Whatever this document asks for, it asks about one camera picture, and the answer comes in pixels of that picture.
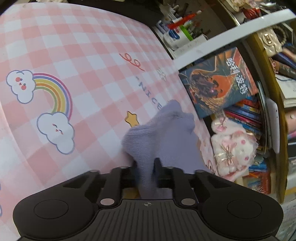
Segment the Harry Potter book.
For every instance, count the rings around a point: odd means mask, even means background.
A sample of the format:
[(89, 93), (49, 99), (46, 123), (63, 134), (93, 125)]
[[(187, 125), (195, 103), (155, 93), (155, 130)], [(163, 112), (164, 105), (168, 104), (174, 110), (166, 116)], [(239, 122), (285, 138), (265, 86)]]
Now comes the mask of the Harry Potter book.
[(199, 118), (205, 118), (258, 93), (255, 81), (235, 47), (179, 73)]

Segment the white pen holder box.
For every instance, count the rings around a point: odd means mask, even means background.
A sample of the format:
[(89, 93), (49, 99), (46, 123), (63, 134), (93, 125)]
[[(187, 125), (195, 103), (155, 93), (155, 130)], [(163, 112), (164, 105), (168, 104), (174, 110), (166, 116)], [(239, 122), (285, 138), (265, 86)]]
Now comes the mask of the white pen holder box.
[(201, 21), (198, 20), (198, 15), (201, 13), (203, 11), (198, 10), (174, 20), (160, 20), (156, 24), (156, 28), (162, 33), (163, 42), (171, 50), (176, 51), (199, 37), (201, 37), (201, 42), (207, 41), (208, 37), (200, 28)]

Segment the pink white plush bunny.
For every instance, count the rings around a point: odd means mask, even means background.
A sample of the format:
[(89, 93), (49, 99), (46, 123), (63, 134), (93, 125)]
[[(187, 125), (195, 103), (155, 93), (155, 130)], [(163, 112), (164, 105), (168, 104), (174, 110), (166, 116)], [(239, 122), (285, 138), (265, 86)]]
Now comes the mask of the pink white plush bunny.
[(242, 177), (254, 163), (258, 143), (253, 134), (227, 117), (211, 123), (214, 160), (218, 175), (228, 181)]

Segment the brown and purple sweater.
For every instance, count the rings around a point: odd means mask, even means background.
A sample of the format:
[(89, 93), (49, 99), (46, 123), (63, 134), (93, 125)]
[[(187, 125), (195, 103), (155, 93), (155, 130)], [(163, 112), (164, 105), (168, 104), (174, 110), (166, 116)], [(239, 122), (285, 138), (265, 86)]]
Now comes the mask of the brown and purple sweater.
[(199, 138), (194, 132), (192, 113), (182, 111), (171, 100), (145, 125), (131, 128), (123, 137), (122, 148), (137, 162), (138, 190), (143, 199), (170, 199), (171, 190), (158, 188), (153, 173), (154, 160), (162, 165), (193, 174), (196, 170), (209, 172), (198, 149)]

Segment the pink checkered desk mat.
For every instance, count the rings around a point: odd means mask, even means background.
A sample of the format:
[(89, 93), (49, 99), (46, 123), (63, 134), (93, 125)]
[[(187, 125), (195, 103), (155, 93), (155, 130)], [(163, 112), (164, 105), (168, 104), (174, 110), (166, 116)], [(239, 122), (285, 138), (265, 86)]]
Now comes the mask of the pink checkered desk mat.
[(88, 170), (127, 166), (127, 130), (171, 99), (194, 107), (146, 25), (102, 9), (14, 4), (1, 15), (1, 240), (23, 198)]

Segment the wooden bookshelf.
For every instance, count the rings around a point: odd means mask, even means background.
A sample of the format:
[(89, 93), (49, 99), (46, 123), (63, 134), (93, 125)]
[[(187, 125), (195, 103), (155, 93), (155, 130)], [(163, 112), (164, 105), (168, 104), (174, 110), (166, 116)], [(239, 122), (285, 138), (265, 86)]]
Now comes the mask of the wooden bookshelf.
[(212, 53), (217, 53), (226, 47), (238, 44), (245, 48), (248, 60), (252, 61), (256, 74), (259, 76), (266, 97), (272, 99), (279, 110), (280, 127), (280, 153), (274, 154), (276, 158), (276, 187), (277, 198), (280, 203), (285, 200), (285, 190), (287, 187), (288, 175), (288, 154), (287, 154), (287, 124), (283, 99), (280, 94), (280, 87), (275, 78), (273, 68), (264, 51), (263, 44), (259, 40), (256, 32), (267, 27), (278, 25), (282, 22), (292, 22), (295, 24), (295, 1), (277, 1), (285, 9), (263, 15), (247, 23), (240, 24), (233, 14), (226, 8), (223, 1), (206, 1), (206, 6), (210, 7), (217, 15), (227, 30), (212, 37), (207, 42), (193, 47), (190, 51), (174, 59), (176, 67), (181, 70), (202, 57), (207, 57)]

